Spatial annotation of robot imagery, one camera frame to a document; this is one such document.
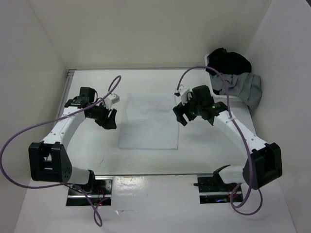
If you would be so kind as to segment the white skirt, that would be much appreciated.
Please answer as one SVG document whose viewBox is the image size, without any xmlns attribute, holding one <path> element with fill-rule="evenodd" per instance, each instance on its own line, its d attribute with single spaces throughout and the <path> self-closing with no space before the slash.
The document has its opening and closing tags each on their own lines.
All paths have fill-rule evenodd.
<svg viewBox="0 0 311 233">
<path fill-rule="evenodd" d="M 171 95 L 127 95 L 120 124 L 123 150 L 177 150 L 179 125 Z"/>
</svg>

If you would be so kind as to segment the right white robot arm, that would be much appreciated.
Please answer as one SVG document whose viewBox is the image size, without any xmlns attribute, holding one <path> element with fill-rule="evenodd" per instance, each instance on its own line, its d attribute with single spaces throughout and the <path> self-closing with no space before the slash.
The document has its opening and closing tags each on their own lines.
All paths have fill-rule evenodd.
<svg viewBox="0 0 311 233">
<path fill-rule="evenodd" d="M 201 117 L 222 131 L 241 151 L 246 162 L 225 165 L 214 171 L 213 186 L 225 190 L 231 183 L 246 183 L 258 190 L 282 176 L 281 148 L 257 137 L 243 125 L 223 102 L 215 102 L 206 85 L 189 90 L 181 85 L 174 93 L 181 102 L 173 108 L 183 126 Z"/>
</svg>

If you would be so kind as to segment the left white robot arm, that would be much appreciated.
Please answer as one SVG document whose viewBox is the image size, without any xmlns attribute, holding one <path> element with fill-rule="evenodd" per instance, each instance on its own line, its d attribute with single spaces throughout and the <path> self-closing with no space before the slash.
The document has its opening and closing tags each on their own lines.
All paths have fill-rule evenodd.
<svg viewBox="0 0 311 233">
<path fill-rule="evenodd" d="M 75 184 L 86 194 L 96 190 L 94 172 L 74 167 L 67 153 L 74 133 L 85 119 L 94 120 L 106 130 L 117 127 L 117 110 L 112 106 L 119 102 L 119 96 L 110 93 L 102 100 L 95 98 L 96 93 L 93 88 L 82 87 L 78 96 L 66 102 L 61 120 L 52 131 L 39 143 L 29 146 L 31 178 L 34 181 Z"/>
</svg>

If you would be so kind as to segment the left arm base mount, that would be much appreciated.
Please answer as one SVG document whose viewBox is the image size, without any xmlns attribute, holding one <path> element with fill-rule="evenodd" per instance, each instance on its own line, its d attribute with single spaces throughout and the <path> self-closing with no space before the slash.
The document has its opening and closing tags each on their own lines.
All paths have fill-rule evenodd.
<svg viewBox="0 0 311 233">
<path fill-rule="evenodd" d="M 112 199 L 112 176 L 95 176 L 95 184 L 92 189 L 85 191 L 94 206 L 110 206 Z M 69 188 L 66 206 L 90 206 L 89 201 L 77 188 Z"/>
</svg>

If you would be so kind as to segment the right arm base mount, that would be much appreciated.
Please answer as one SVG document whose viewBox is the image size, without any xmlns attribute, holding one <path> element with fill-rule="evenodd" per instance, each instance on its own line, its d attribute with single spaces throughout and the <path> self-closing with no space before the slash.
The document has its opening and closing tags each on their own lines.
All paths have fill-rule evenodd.
<svg viewBox="0 0 311 233">
<path fill-rule="evenodd" d="M 197 176 L 193 186 L 198 188 L 201 204 L 229 203 L 230 197 L 235 197 L 234 202 L 242 202 L 242 189 L 239 187 L 233 194 L 236 183 L 219 183 L 212 175 Z"/>
</svg>

